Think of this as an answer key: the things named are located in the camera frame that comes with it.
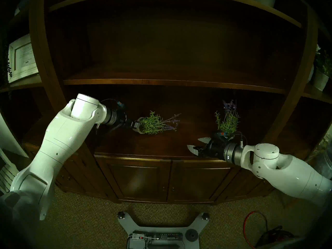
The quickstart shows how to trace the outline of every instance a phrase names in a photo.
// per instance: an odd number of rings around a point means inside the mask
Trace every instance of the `white cable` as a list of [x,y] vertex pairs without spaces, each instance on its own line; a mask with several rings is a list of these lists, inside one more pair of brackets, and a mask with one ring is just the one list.
[[138,237],[144,237],[144,238],[151,238],[151,239],[157,239],[157,240],[159,240],[159,238],[154,238],[154,237],[147,237],[147,236],[138,236]]

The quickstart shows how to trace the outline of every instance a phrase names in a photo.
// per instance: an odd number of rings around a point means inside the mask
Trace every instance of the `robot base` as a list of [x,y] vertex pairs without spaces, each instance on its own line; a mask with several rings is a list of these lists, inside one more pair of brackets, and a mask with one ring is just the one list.
[[[140,227],[132,220],[127,212],[119,212],[117,220],[125,229],[128,236],[137,234],[134,236],[134,239],[130,237],[127,249],[142,249],[145,246],[147,249],[199,249],[198,236],[209,222],[210,216],[208,213],[202,212],[198,214],[193,223],[188,227]],[[143,239],[143,236],[147,233],[161,235],[162,239]],[[182,239],[178,239],[179,234],[183,234]]]

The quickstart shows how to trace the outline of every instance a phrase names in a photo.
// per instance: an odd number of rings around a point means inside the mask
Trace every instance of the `carpet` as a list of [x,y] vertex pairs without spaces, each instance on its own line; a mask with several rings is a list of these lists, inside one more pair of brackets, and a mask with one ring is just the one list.
[[[268,220],[268,228],[282,225],[294,235],[303,236],[319,215],[316,205],[299,200],[284,209],[292,200],[280,191],[267,197],[257,197],[221,203],[170,205],[155,203],[116,204],[105,199],[75,193],[64,193],[56,188],[53,203],[44,221],[40,222],[37,244],[47,249],[99,249],[126,247],[127,234],[117,221],[119,211],[128,212],[139,225],[187,226],[199,212],[208,212],[210,222],[200,234],[200,248],[250,248],[242,225],[246,215],[258,210]],[[265,232],[264,219],[252,215],[246,225],[248,240],[255,245]]]

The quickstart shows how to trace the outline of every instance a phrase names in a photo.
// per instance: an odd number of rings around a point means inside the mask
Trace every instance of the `wooden cabinet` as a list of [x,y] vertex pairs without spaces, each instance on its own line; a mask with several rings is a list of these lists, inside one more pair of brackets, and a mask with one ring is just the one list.
[[222,160],[173,161],[168,202],[214,202],[238,171]]
[[98,157],[120,200],[166,202],[171,160]]
[[[188,161],[186,145],[211,136],[222,101],[237,102],[238,130],[249,144],[273,143],[301,159],[330,125],[332,83],[321,92],[307,77],[317,43],[331,43],[300,0],[273,9],[253,0],[31,0],[29,12],[10,21],[8,43],[27,33],[42,83],[1,87],[0,108],[31,158],[49,122],[78,93],[102,101],[112,91],[132,120],[150,110],[163,118],[181,113],[177,132],[117,129],[97,143],[88,137],[90,146],[83,143],[57,177],[64,191],[163,203],[266,195],[273,187],[238,166]],[[99,168],[94,154],[142,159],[97,157]]]
[[265,196],[268,195],[272,188],[267,181],[257,178],[249,170],[240,169],[227,188],[220,194],[217,203],[254,196]]

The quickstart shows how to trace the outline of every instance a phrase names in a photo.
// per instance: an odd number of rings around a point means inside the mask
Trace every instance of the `white picture frame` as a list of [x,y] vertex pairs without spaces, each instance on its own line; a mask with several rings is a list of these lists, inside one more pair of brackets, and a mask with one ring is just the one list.
[[9,67],[12,77],[8,73],[8,82],[38,73],[34,52],[32,51],[30,34],[27,34],[9,45]]

